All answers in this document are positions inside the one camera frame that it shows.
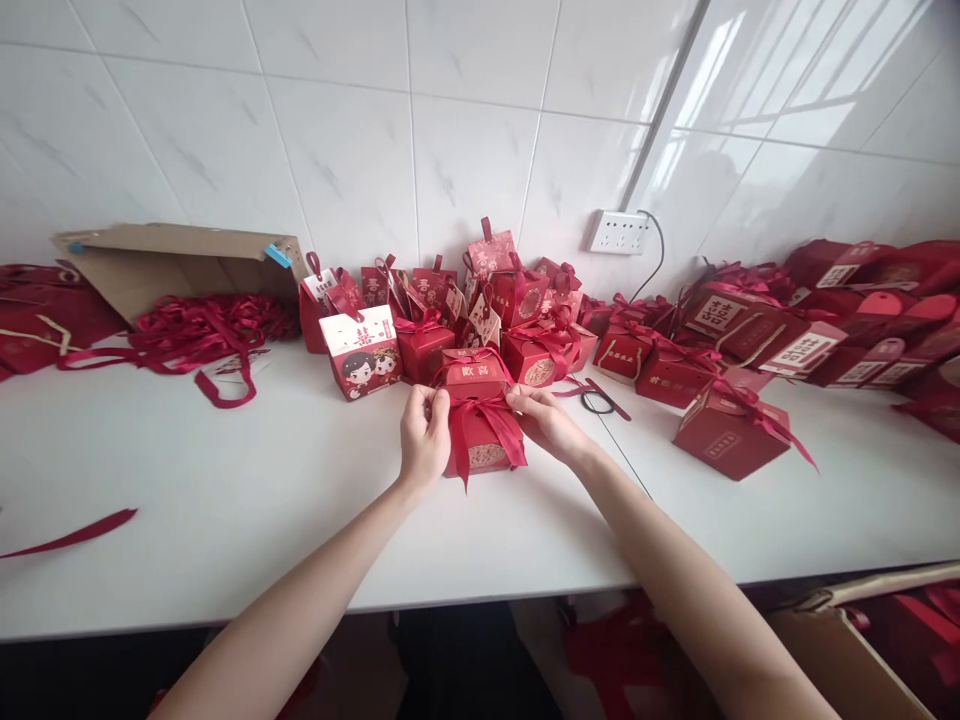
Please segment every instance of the blue tape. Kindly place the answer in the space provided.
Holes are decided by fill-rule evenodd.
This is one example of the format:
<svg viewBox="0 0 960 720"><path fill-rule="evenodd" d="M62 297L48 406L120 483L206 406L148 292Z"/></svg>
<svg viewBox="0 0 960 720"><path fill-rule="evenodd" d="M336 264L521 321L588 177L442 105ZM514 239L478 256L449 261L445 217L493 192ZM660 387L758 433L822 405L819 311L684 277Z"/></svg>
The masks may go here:
<svg viewBox="0 0 960 720"><path fill-rule="evenodd" d="M280 252L276 245L267 245L263 252L268 258L275 260L280 267L288 268L293 265L293 260Z"/></svg>

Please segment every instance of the forearm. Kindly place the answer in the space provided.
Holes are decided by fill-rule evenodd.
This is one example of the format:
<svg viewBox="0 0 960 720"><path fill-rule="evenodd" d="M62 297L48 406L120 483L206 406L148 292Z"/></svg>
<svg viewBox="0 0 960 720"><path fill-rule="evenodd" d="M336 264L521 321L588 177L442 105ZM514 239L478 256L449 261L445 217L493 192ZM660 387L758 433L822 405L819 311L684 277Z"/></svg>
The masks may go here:
<svg viewBox="0 0 960 720"><path fill-rule="evenodd" d="M745 684L796 679L809 686L730 577L606 453L591 453L574 470L658 615L721 702Z"/></svg>
<svg viewBox="0 0 960 720"><path fill-rule="evenodd" d="M158 708L168 718L276 717L367 571L416 506L395 483L231 622Z"/></svg>

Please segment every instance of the electrical outlet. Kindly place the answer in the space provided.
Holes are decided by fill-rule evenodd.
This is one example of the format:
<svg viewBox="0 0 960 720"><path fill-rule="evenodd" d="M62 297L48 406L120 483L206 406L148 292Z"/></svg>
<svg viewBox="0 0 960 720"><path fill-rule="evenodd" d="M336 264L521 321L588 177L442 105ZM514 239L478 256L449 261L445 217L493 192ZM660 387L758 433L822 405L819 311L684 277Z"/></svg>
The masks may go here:
<svg viewBox="0 0 960 720"><path fill-rule="evenodd" d="M650 216L600 210L587 250L613 255L643 255Z"/></svg>

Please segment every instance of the white table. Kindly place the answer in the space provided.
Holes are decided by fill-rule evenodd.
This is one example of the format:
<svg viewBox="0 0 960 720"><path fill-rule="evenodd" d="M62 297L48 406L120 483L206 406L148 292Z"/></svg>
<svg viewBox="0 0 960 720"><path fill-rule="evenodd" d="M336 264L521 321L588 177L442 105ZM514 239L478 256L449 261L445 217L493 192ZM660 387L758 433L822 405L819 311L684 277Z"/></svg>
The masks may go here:
<svg viewBox="0 0 960 720"><path fill-rule="evenodd" d="M387 487L407 387L347 403L326 357L274 354L235 410L189 377L130 366L0 384L0 554L139 508L92 542L0 560L0 641L228 620ZM567 403L623 461L600 419ZM576 478L526 446L528 468L474 476L468 496L442 479L350 609L632 584Z"/></svg>
<svg viewBox="0 0 960 720"><path fill-rule="evenodd" d="M632 416L603 418L649 495L738 583L960 558L960 446L898 395L774 380L820 474L792 449L737 483L672 444L682 411L583 374Z"/></svg>

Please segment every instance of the human arm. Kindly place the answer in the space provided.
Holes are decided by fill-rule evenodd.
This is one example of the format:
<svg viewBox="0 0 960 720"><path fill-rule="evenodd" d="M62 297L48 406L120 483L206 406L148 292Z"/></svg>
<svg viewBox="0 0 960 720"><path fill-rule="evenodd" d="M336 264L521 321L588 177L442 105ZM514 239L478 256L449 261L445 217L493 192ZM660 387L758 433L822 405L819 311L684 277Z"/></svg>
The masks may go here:
<svg viewBox="0 0 960 720"><path fill-rule="evenodd" d="M507 395L521 427L576 473L657 614L727 717L837 718L736 584L544 390Z"/></svg>
<svg viewBox="0 0 960 720"><path fill-rule="evenodd" d="M414 386L400 423L397 480L244 610L177 681L156 720L272 720L350 599L450 456L445 391Z"/></svg>

